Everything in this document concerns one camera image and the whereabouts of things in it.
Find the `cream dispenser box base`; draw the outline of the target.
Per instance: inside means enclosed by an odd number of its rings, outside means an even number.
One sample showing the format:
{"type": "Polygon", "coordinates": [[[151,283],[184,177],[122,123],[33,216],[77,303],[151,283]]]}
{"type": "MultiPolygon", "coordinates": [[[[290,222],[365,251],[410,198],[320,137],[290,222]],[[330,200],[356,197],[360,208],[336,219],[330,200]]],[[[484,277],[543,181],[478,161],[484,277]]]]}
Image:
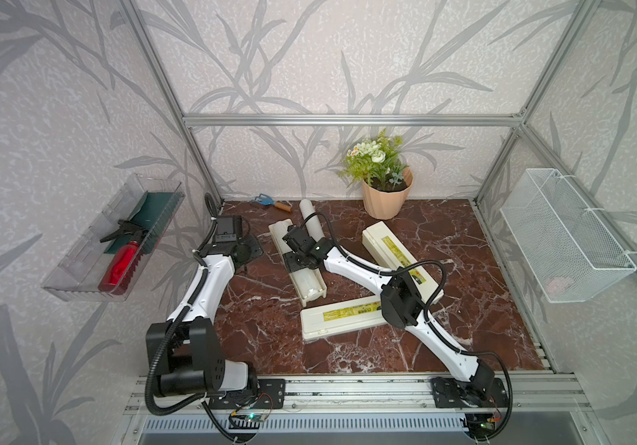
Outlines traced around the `cream dispenser box base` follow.
{"type": "Polygon", "coordinates": [[[268,230],[270,230],[270,235],[277,251],[281,254],[281,260],[296,289],[300,303],[305,308],[309,302],[325,298],[327,296],[327,286],[320,271],[318,269],[310,269],[307,266],[307,262],[300,259],[299,255],[293,252],[283,240],[291,224],[292,222],[286,219],[270,224],[268,230]]]}

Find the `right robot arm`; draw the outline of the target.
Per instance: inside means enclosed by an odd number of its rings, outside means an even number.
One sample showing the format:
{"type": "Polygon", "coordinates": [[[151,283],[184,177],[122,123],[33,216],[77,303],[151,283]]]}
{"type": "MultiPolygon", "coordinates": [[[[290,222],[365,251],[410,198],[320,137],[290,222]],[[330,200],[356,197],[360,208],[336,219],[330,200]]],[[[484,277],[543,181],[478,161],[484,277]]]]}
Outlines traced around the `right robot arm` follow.
{"type": "Polygon", "coordinates": [[[326,216],[313,212],[302,224],[291,224],[287,234],[281,237],[290,248],[292,267],[323,267],[378,295],[383,319],[391,326],[411,333],[442,362],[456,381],[461,400],[468,405],[497,403],[501,398],[505,402],[513,401],[511,377],[498,354],[465,350],[433,317],[430,307],[444,289],[448,277],[440,261],[417,261],[396,270],[386,269],[345,250],[331,226],[328,227],[329,237],[311,237],[307,223],[314,217],[326,216]],[[410,272],[431,265],[439,269],[441,281],[428,300],[424,300],[410,272]]]}

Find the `cream dispenser lid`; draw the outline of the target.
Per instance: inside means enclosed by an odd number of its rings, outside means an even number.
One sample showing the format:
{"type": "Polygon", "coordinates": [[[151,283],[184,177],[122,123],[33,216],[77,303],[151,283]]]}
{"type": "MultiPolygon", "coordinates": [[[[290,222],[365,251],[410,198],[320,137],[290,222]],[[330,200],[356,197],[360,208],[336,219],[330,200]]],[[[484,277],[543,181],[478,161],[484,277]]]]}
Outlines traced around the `cream dispenser lid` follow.
{"type": "Polygon", "coordinates": [[[387,324],[378,296],[308,308],[300,313],[305,342],[387,324]]]}

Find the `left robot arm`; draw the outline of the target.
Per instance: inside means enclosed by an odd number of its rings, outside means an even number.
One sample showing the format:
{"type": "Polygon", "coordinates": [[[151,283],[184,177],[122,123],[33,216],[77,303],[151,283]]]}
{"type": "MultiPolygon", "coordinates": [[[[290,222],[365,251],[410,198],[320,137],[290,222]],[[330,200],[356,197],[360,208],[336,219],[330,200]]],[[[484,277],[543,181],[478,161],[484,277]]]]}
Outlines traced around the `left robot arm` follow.
{"type": "Polygon", "coordinates": [[[225,357],[214,321],[236,270],[263,254],[254,235],[207,243],[194,251],[197,270],[181,303],[146,333],[149,371],[144,402],[152,415],[171,415],[205,397],[259,396],[255,368],[225,357]]]}

